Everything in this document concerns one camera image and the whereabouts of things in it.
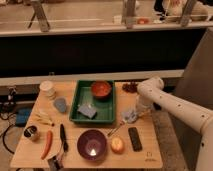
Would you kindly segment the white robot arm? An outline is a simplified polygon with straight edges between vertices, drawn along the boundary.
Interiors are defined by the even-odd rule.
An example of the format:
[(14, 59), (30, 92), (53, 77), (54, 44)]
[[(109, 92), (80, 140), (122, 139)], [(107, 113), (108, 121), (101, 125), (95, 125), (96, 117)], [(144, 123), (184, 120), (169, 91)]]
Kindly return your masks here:
[(136, 113), (144, 114), (153, 103), (202, 135), (195, 171), (213, 171), (213, 110), (163, 91), (164, 82), (152, 77), (137, 86)]

